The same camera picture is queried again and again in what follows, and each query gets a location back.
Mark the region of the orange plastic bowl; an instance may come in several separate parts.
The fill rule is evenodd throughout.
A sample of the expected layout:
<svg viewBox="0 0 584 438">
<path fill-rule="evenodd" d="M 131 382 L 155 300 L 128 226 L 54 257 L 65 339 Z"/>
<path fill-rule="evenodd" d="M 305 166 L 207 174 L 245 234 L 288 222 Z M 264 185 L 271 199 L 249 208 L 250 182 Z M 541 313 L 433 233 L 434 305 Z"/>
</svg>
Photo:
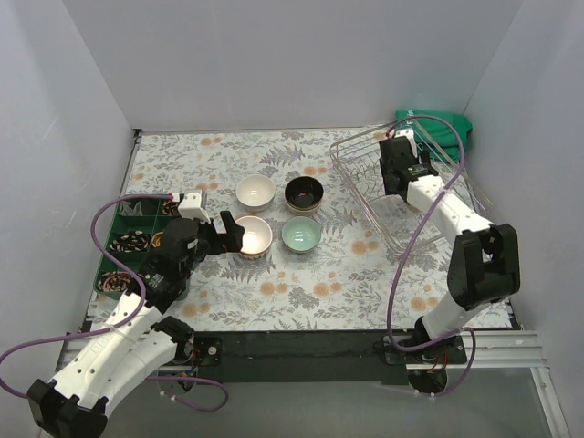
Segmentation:
<svg viewBox="0 0 584 438">
<path fill-rule="evenodd" d="M 245 228 L 243 248 L 240 252 L 261 253 L 270 248 L 273 242 L 273 232 L 264 219 L 247 215 L 237 219 L 236 222 Z"/>
</svg>

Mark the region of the plain white bowl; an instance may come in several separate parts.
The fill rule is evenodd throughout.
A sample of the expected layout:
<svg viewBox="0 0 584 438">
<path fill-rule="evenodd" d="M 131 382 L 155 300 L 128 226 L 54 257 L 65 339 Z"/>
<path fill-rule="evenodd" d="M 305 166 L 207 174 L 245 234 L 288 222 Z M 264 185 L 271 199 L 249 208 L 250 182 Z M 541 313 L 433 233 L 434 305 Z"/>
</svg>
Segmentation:
<svg viewBox="0 0 584 438">
<path fill-rule="evenodd" d="M 261 212 L 273 201 L 276 195 L 274 183 L 265 175 L 254 174 L 245 177 L 237 185 L 237 201 L 250 212 Z"/>
</svg>

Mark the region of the pale green checked bowl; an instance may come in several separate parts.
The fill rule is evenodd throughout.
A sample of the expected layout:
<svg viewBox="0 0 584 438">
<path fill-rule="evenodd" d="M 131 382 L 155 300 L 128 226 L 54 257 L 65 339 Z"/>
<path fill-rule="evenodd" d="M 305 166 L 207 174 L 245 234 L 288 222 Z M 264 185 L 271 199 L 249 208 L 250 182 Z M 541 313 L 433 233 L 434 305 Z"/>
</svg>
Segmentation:
<svg viewBox="0 0 584 438">
<path fill-rule="evenodd" d="M 282 226 L 281 237 L 288 250 L 305 254 L 315 249 L 320 243 L 321 226 L 310 217 L 292 217 Z"/>
</svg>

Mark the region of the beige gold dotted bowl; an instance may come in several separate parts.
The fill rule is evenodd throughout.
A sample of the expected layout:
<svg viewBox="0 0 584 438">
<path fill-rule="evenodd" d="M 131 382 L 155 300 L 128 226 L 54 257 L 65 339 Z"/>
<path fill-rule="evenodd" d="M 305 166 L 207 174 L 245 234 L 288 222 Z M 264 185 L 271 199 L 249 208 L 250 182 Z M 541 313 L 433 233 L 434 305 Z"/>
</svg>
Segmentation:
<svg viewBox="0 0 584 438">
<path fill-rule="evenodd" d="M 299 211 L 308 211 L 318 207 L 323 197 L 323 185 L 310 176 L 297 177 L 291 180 L 285 188 L 287 204 Z"/>
</svg>

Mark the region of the white blue striped bowl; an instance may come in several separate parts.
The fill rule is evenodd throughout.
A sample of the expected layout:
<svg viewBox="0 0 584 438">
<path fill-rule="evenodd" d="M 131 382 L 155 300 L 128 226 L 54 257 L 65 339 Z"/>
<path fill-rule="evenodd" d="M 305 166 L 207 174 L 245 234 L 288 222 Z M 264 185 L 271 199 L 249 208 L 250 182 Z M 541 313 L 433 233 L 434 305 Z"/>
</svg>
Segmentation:
<svg viewBox="0 0 584 438">
<path fill-rule="evenodd" d="M 269 253 L 270 253 L 270 249 L 268 248 L 266 251 L 263 251 L 261 253 L 248 254 L 245 252 L 240 252 L 238 255 L 246 260 L 256 260 L 256 259 L 268 256 Z"/>
</svg>

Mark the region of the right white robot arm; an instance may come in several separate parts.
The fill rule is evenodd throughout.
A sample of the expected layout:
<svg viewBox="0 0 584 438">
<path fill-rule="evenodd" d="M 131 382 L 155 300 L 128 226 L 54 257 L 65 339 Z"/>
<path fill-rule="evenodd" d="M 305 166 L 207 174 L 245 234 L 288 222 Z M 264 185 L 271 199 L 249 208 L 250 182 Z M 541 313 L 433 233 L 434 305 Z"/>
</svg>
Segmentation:
<svg viewBox="0 0 584 438">
<path fill-rule="evenodd" d="M 401 352 L 423 362 L 438 360 L 446 340 L 456 336 L 478 313 L 514 295 L 520 288 L 516 229 L 496 225 L 476 213 L 433 168 L 428 152 L 416 152 L 404 135 L 380 143 L 384 191 L 398 195 L 423 214 L 452 248 L 447 293 L 419 318 L 410 337 L 393 340 Z"/>
</svg>

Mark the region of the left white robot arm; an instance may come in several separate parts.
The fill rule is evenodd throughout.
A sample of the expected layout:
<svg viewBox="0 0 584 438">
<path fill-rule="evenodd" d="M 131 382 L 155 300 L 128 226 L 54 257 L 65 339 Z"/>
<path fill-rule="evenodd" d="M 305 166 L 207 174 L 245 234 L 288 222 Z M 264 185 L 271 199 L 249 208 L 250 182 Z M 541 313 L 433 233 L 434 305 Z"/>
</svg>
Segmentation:
<svg viewBox="0 0 584 438">
<path fill-rule="evenodd" d="M 193 358 L 194 331 L 167 315 L 193 271 L 208 256 L 237 253 L 245 229 L 228 211 L 225 230 L 213 221 L 175 218 L 159 247 L 143 258 L 104 327 L 50 381 L 35 381 L 26 397 L 37 426 L 53 437 L 99 437 L 115 407 L 160 366 Z"/>
</svg>

